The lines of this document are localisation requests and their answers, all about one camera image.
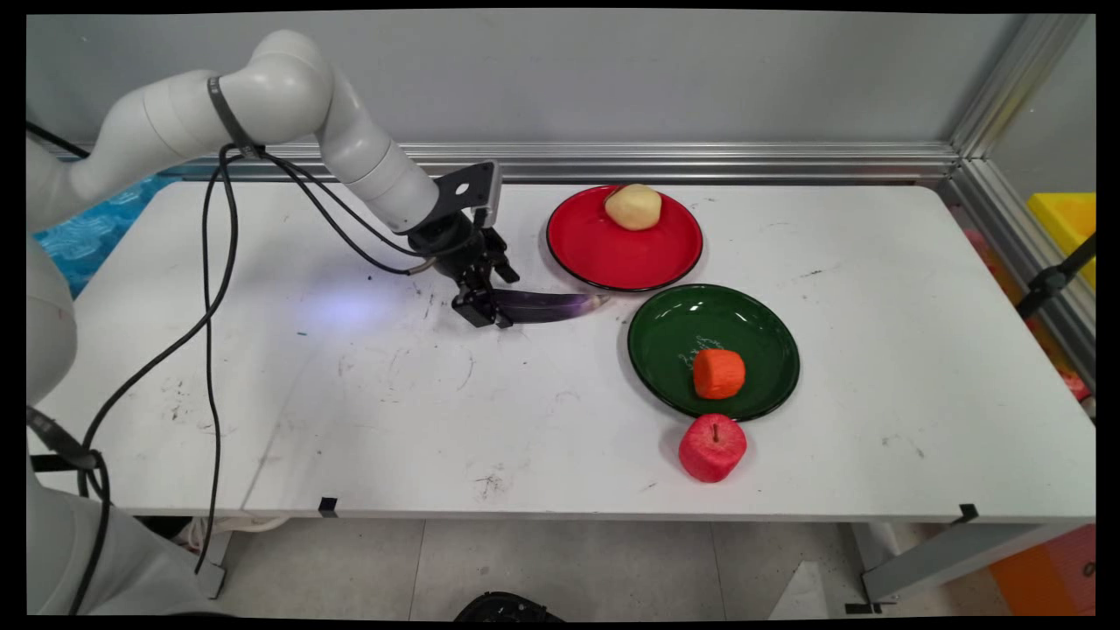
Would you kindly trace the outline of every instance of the red apple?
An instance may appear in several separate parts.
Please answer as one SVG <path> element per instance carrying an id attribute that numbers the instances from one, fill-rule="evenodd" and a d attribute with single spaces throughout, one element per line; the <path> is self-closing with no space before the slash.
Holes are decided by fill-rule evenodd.
<path id="1" fill-rule="evenodd" d="M 681 439 L 681 465 L 706 483 L 722 481 L 747 452 L 747 436 L 722 414 L 697 418 Z"/>

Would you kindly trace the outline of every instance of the table surface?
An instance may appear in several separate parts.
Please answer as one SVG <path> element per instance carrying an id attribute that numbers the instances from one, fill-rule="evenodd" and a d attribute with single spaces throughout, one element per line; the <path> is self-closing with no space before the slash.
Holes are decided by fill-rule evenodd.
<path id="1" fill-rule="evenodd" d="M 77 300 L 77 359 L 41 405 L 75 435 L 203 313 L 204 186 L 160 192 Z M 516 288 L 596 290 L 543 243 L 552 209 L 585 187 L 504 187 L 497 229 Z M 659 186 L 706 239 L 681 282 L 758 298 L 801 352 L 796 391 L 743 425 L 749 450 L 718 484 L 681 469 L 690 418 L 627 358 L 650 294 L 475 328 L 448 306 L 450 280 L 371 268 L 296 186 L 234 188 L 241 242 L 214 319 L 220 513 L 316 516 L 328 497 L 343 517 L 939 522 L 973 503 L 978 522 L 1095 518 L 1095 429 L 926 188 Z M 214 197 L 216 286 L 227 220 Z M 377 258 L 413 262 L 335 215 Z M 203 335 L 121 399 L 95 445 L 120 507 L 205 512 Z M 40 478 L 74 488 L 71 474 Z"/>

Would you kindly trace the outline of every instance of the tiled floor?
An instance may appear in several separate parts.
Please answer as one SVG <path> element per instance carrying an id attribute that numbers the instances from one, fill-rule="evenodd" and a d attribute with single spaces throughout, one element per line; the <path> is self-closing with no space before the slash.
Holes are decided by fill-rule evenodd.
<path id="1" fill-rule="evenodd" d="M 220 604 L 245 617 L 451 620 L 511 591 L 567 621 L 766 619 L 802 560 L 832 617 L 861 601 L 847 526 L 293 519 L 236 534 Z M 987 569 L 889 615 L 1007 614 Z"/>

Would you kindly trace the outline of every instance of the yellow bin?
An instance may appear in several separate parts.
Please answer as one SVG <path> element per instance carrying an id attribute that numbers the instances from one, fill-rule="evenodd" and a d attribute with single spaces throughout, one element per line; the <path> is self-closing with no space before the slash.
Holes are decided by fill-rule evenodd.
<path id="1" fill-rule="evenodd" d="M 1027 201 L 1027 207 L 1066 256 L 1096 231 L 1096 193 L 1039 193 Z M 1095 256 L 1081 275 L 1095 291 Z"/>

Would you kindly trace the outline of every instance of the potato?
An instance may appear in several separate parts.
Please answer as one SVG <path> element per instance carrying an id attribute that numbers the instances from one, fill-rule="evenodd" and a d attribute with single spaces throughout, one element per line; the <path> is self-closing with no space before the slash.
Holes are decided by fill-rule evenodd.
<path id="1" fill-rule="evenodd" d="M 631 184 L 608 196 L 606 209 L 623 228 L 648 230 L 661 220 L 661 194 L 644 184 Z"/>

